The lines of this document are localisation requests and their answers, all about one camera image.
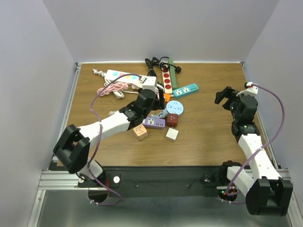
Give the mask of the light blue round socket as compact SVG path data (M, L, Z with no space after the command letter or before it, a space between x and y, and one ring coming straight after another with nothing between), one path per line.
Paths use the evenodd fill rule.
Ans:
M184 106L179 101L171 100L166 104L166 110L167 113L181 116L184 112Z

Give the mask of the dark red cube socket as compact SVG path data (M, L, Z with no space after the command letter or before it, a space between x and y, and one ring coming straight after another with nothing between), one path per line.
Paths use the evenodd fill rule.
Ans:
M169 113L166 118L166 125L168 127L176 128L178 125L178 115L174 113Z

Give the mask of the peach cube socket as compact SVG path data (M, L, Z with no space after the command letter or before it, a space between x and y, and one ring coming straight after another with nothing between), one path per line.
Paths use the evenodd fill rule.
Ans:
M133 131L134 131L134 134L135 134L136 138L139 141L145 139L148 136L148 132L147 132L146 128L142 124L134 127Z

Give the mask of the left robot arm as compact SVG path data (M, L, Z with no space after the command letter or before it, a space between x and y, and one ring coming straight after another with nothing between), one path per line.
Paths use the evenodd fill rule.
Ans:
M94 186L101 186L105 182L104 170L93 160L94 156L89 158L90 148L98 149L102 140L137 127L152 110L163 110L164 102L162 89L157 94L144 89L136 100L103 120L98 118L97 122L80 127L67 126L53 153L70 174L82 174Z

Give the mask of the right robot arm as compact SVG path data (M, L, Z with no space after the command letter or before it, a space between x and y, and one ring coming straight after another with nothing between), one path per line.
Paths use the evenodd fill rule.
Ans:
M254 122L258 108L255 96L260 89L252 82L245 90L226 87L217 92L215 104L227 101L223 108L232 114L231 131L247 160L244 164L224 162L218 172L218 180L226 184L225 191L218 193L222 202L235 204L238 193L245 197L244 204L251 215L285 216L293 193L291 181L285 180L270 161L262 144L260 131Z

